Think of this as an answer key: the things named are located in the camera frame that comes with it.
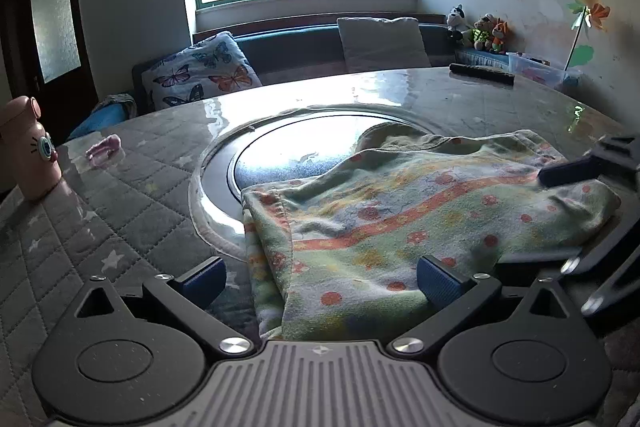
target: dark wooden door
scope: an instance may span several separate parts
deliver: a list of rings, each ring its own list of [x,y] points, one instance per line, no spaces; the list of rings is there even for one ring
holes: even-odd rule
[[[98,102],[78,0],[0,0],[0,38],[12,95],[35,96],[62,143]]]

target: pink object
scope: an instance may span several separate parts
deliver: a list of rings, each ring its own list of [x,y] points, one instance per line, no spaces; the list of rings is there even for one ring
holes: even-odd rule
[[[111,134],[104,140],[89,147],[89,150],[84,153],[88,160],[92,160],[94,156],[107,153],[107,156],[111,156],[114,152],[120,149],[120,136],[117,134]]]
[[[14,98],[0,110],[0,137],[22,194],[35,201],[55,187],[62,173],[58,153],[44,130],[35,98]]]

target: cartoon eye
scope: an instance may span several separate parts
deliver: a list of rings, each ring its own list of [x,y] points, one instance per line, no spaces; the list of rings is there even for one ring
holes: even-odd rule
[[[31,142],[31,145],[34,146],[34,148],[31,149],[32,153],[37,151],[44,161],[51,161],[51,157],[53,156],[56,149],[51,143],[51,137],[49,136],[49,133],[47,133],[46,136],[40,136],[40,138],[38,139],[33,138],[33,142]]]

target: blue gripper pad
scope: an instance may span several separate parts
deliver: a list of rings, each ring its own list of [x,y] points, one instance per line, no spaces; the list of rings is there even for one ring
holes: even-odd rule
[[[451,269],[431,255],[420,257],[415,271],[418,288],[437,310],[449,306],[474,284],[469,277]]]
[[[220,257],[209,257],[169,284],[180,295],[205,310],[225,289],[225,262]]]

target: pink cartoon cup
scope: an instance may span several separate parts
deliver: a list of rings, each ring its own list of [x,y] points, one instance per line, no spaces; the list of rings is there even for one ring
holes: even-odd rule
[[[58,153],[41,123],[35,98],[20,96],[0,109],[0,137],[14,180],[27,200],[43,197],[60,181]]]

